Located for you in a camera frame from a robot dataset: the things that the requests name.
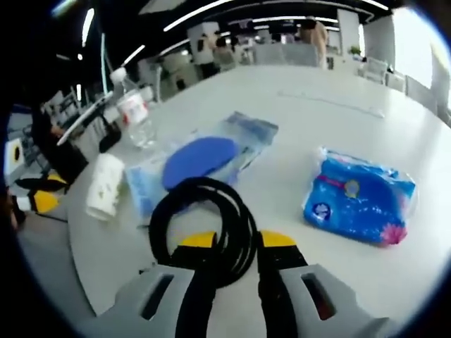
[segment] wet wipes package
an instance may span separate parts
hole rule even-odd
[[[319,173],[304,219],[323,230],[380,245],[399,244],[416,194],[405,173],[335,151],[319,150]]]

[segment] transparent plastic packaging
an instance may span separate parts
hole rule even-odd
[[[225,120],[205,130],[195,130],[183,140],[171,140],[165,146],[159,142],[160,150],[152,158],[125,170],[133,203],[142,219],[148,224],[154,207],[167,195],[162,184],[163,167],[169,157],[186,144],[201,137],[225,137],[233,140],[239,151],[233,160],[226,163],[209,177],[234,185],[238,174],[268,146],[278,131],[278,126],[257,120],[241,113],[234,113]]]

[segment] window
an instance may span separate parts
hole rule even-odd
[[[395,25],[395,69],[427,88],[432,84],[431,26],[411,8],[393,13]]]

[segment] bottle cap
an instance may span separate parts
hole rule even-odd
[[[111,81],[116,84],[127,77],[127,70],[124,67],[118,68],[110,74]]]

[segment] pink flower print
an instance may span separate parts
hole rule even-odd
[[[393,245],[399,244],[407,236],[405,227],[396,224],[387,223],[381,233],[383,244]]]

